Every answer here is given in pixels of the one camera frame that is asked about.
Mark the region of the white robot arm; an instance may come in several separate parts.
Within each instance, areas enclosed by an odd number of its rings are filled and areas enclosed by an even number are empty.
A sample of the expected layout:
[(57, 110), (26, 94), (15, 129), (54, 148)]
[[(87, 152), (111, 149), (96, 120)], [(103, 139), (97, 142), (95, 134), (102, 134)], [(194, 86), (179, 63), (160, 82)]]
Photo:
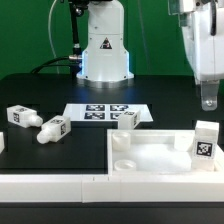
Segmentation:
[[(187, 60), (200, 87), (205, 111), (217, 108), (224, 80), (224, 0), (168, 0), (169, 13), (179, 17)], [(87, 4), (88, 45), (81, 54), (80, 83), (116, 88), (132, 82), (129, 53), (123, 45), (124, 9), (118, 0)]]

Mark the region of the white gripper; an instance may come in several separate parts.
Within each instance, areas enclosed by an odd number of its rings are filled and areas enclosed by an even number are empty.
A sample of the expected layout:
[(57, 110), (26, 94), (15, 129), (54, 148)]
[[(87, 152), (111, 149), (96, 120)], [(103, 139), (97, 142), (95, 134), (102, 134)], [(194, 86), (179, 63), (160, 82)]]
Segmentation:
[(202, 109), (214, 111), (224, 79), (224, 0), (181, 0), (180, 13), (187, 60), (196, 83), (202, 82)]

